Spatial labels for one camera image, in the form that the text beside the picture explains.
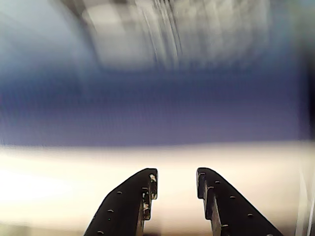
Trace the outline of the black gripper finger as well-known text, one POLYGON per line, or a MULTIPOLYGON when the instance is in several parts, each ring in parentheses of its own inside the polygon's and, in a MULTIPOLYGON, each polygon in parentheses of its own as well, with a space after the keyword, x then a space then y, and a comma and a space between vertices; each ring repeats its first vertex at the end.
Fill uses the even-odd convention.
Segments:
POLYGON ((281 236, 236 188, 210 168, 197 169, 197 196, 214 236, 281 236))
POLYGON ((158 197, 158 170, 145 168, 114 188, 102 201, 85 236, 142 236, 158 197))

